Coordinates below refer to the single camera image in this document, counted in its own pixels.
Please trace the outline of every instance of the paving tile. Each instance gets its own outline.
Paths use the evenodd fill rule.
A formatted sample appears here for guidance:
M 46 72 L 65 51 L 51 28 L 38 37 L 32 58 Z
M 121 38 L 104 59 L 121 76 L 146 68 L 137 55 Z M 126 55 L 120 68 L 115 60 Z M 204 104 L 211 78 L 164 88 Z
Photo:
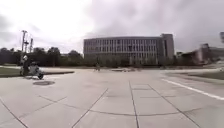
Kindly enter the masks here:
M 21 118 L 29 128 L 71 128 L 85 113 L 60 104 L 53 104 Z
M 0 124 L 13 119 L 12 114 L 5 108 L 5 106 L 0 102 Z
M 185 88 L 173 88 L 165 90 L 156 90 L 161 96 L 164 97 L 175 97 L 196 94 L 196 92 L 185 89 Z
M 131 85 L 131 88 L 133 90 L 150 90 L 150 89 L 152 89 L 147 84 L 134 84 L 134 85 Z
M 224 105 L 214 105 L 203 109 L 185 112 L 202 128 L 223 128 Z
M 193 109 L 222 103 L 222 101 L 201 94 L 166 97 L 166 99 L 169 100 L 169 102 L 171 102 L 180 111 L 190 111 Z
M 29 114 L 52 103 L 27 92 L 27 90 L 2 96 L 2 101 L 17 117 Z
M 90 109 L 99 97 L 100 94 L 75 94 L 59 101 L 59 103 L 82 109 Z
M 135 116 L 88 112 L 75 128 L 137 128 Z
M 109 89 L 105 97 L 132 97 L 130 89 Z
M 134 98 L 137 115 L 155 115 L 178 112 L 163 98 Z
M 114 114 L 135 115 L 132 99 L 124 97 L 102 97 L 91 110 Z
M 161 97 L 153 90 L 132 90 L 133 96 L 136 98 L 155 98 Z
M 198 128 L 183 114 L 140 116 L 139 128 Z
M 3 124 L 0 124 L 0 128 L 26 128 L 26 127 L 22 125 L 18 120 L 13 119 Z

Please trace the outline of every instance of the sky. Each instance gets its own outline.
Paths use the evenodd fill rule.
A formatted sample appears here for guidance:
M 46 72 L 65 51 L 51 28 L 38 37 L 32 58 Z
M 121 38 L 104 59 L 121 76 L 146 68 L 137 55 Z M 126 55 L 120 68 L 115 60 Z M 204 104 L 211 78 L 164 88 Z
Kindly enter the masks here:
M 174 35 L 176 51 L 202 43 L 223 47 L 223 0 L 0 0 L 0 47 L 21 47 L 21 30 L 34 47 L 82 53 L 83 39 Z

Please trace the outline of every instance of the building facade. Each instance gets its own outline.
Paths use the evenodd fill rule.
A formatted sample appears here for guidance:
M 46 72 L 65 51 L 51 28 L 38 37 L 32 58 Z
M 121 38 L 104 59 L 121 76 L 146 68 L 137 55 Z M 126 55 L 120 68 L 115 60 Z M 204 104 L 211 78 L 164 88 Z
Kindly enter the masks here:
M 84 40 L 84 58 L 110 63 L 128 61 L 159 64 L 174 56 L 172 34 L 158 37 L 108 37 Z

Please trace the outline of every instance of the paved plaza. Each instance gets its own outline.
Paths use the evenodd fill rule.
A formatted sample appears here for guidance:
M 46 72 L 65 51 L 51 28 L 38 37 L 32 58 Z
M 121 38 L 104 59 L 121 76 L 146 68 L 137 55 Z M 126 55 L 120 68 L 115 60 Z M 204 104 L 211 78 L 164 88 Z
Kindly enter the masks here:
M 223 128 L 224 86 L 162 70 L 0 78 L 0 128 Z

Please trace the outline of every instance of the lamp post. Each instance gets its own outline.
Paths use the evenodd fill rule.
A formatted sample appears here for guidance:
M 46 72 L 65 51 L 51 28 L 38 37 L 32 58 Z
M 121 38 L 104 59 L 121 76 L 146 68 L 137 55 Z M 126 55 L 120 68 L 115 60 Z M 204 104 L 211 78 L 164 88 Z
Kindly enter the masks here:
M 22 37 L 22 51 L 21 51 L 21 57 L 20 57 L 21 61 L 22 61 L 22 58 L 23 58 L 23 50 L 24 50 L 25 37 L 26 37 L 27 31 L 26 30 L 22 30 L 22 33 L 23 33 L 23 37 Z

